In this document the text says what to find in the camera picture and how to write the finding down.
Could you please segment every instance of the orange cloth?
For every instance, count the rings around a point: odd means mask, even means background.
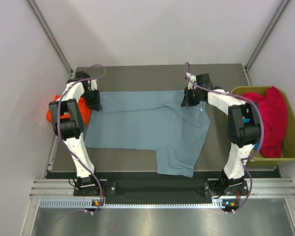
[[[60,95],[56,95],[54,101],[57,101],[57,99],[60,98]],[[78,103],[81,115],[82,115],[82,119],[83,119],[83,123],[84,124],[88,124],[89,123],[89,118],[90,118],[90,114],[92,113],[92,110],[89,109],[86,105],[85,105],[85,100],[84,98],[80,98],[79,103]],[[69,114],[65,114],[62,115],[60,117],[60,119],[62,118],[69,118],[70,115]],[[51,114],[50,111],[48,109],[47,113],[46,113],[46,118],[49,122],[51,122]]]

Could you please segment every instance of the work surface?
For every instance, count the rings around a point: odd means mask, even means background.
[[[94,216],[82,211],[53,225],[68,212],[40,208],[32,236],[295,236],[282,199],[249,200],[235,215],[220,209],[101,209]]]
[[[77,71],[87,69],[80,67]],[[227,91],[248,85],[241,64],[192,65],[191,72],[195,75],[209,73],[213,85]],[[102,69],[94,69],[89,74],[95,77],[101,73]],[[100,91],[164,91],[186,86],[182,65],[107,67],[107,75],[98,81]],[[223,169],[230,151],[225,115],[211,105],[206,106],[206,112],[211,124],[195,171]],[[88,148],[88,155],[97,171],[156,171],[157,167],[155,151]],[[57,147],[52,170],[76,170],[71,156],[61,145]]]

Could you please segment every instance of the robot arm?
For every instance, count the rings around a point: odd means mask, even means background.
[[[94,165],[91,163],[86,147],[84,145],[83,131],[84,124],[78,102],[80,97],[86,101],[86,105],[92,110],[102,110],[100,104],[99,91],[97,90],[96,80],[74,83],[80,79],[89,78],[89,75],[84,72],[76,72],[75,78],[67,81],[66,89],[63,94],[68,91],[62,98],[60,114],[69,113],[70,118],[60,119],[61,137],[68,147],[79,159],[72,155],[76,170],[77,183],[80,187],[95,185],[94,178],[90,173],[80,164],[79,160],[93,173],[95,171]],[[51,112],[52,124],[54,133],[58,135],[57,131],[57,109],[58,101],[49,103],[49,110]]]
[[[244,177],[243,165],[247,162],[242,161],[242,159],[249,156],[261,135],[258,115],[250,104],[235,97],[227,96],[228,92],[219,87],[214,87],[208,74],[187,75],[192,82],[208,88],[212,92],[195,88],[189,82],[188,87],[185,88],[181,106],[196,106],[200,101],[205,101],[228,116],[228,137],[232,144],[227,164],[222,171],[221,180],[224,189],[241,185]],[[244,123],[243,118],[246,118],[248,122]]]

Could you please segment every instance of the garment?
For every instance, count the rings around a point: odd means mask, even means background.
[[[281,143],[288,123],[288,111],[283,95],[276,87],[271,87],[265,96],[254,92],[244,93],[242,96],[258,103],[265,130],[262,155],[269,158],[280,157]]]
[[[92,112],[86,147],[155,150],[157,173],[193,176],[210,125],[206,103],[181,107],[182,90],[100,96],[103,111]]]

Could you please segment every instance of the purple cable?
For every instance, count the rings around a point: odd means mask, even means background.
[[[86,169],[93,177],[94,179],[96,180],[97,184],[98,184],[98,187],[99,187],[99,194],[100,194],[100,203],[102,203],[103,201],[103,189],[102,189],[102,186],[99,182],[99,179],[96,177],[96,175],[88,168],[86,167],[83,162],[79,159],[79,157],[74,154],[73,152],[71,152],[71,150],[68,148],[68,146],[64,143],[63,139],[62,139],[62,136],[61,136],[61,132],[60,132],[60,105],[61,105],[61,101],[63,99],[63,97],[70,91],[70,89],[75,86],[77,83],[80,83],[80,82],[85,82],[85,81],[90,81],[90,80],[97,80],[97,79],[100,79],[100,78],[103,78],[105,75],[106,75],[106,68],[102,65],[99,65],[99,64],[96,64],[96,65],[92,65],[88,70],[87,70],[87,73],[89,72],[90,69],[94,68],[94,67],[102,67],[104,69],[104,73],[101,75],[101,76],[98,76],[98,77],[94,77],[94,78],[87,78],[87,79],[81,79],[81,80],[78,80],[76,82],[74,82],[69,88],[68,90],[66,90],[62,96],[60,97],[59,99],[59,103],[58,103],[58,110],[57,110],[57,130],[58,130],[58,137],[59,137],[59,141],[61,142],[61,144],[71,153],[72,156],[74,156],[76,159],[78,159],[78,162],[81,164],[81,166],[84,167],[84,169]],[[94,211],[94,213],[96,213],[99,208],[100,208],[100,205],[98,206],[98,208]]]
[[[242,165],[244,167],[244,170],[246,171],[246,173],[247,173],[247,175],[249,176],[249,179],[250,179],[250,187],[249,187],[249,191],[248,191],[248,194],[247,194],[246,198],[244,199],[244,201],[242,202],[242,204],[235,210],[235,212],[237,212],[237,211],[239,211],[242,208],[243,205],[245,205],[245,203],[247,202],[247,200],[249,198],[249,195],[251,193],[251,190],[252,190],[252,176],[249,173],[246,165],[244,164],[244,161],[248,161],[248,160],[252,159],[253,157],[255,157],[260,152],[261,146],[262,146],[262,143],[263,143],[264,137],[265,137],[264,123],[263,123],[263,120],[262,120],[261,113],[260,113],[259,108],[257,107],[257,105],[253,101],[251,101],[250,99],[248,99],[246,97],[243,97],[243,96],[240,96],[240,95],[236,95],[236,94],[230,94],[230,93],[226,93],[225,94],[225,93],[222,93],[222,92],[213,91],[213,90],[210,90],[208,88],[202,87],[202,86],[197,85],[196,83],[192,82],[191,79],[189,78],[189,76],[187,75],[187,73],[190,73],[190,63],[185,62],[184,67],[183,67],[183,70],[184,70],[186,79],[190,83],[192,83],[194,86],[196,86],[197,88],[202,89],[204,91],[208,91],[208,92],[214,92],[214,93],[217,93],[217,94],[222,94],[222,95],[226,95],[226,96],[240,98],[240,99],[248,102],[250,105],[252,105],[254,107],[254,109],[257,111],[258,118],[260,120],[260,130],[261,130],[261,135],[260,135],[260,140],[259,140],[259,146],[258,146],[257,150],[251,156],[248,156],[246,158],[241,159],[241,162],[242,162]]]

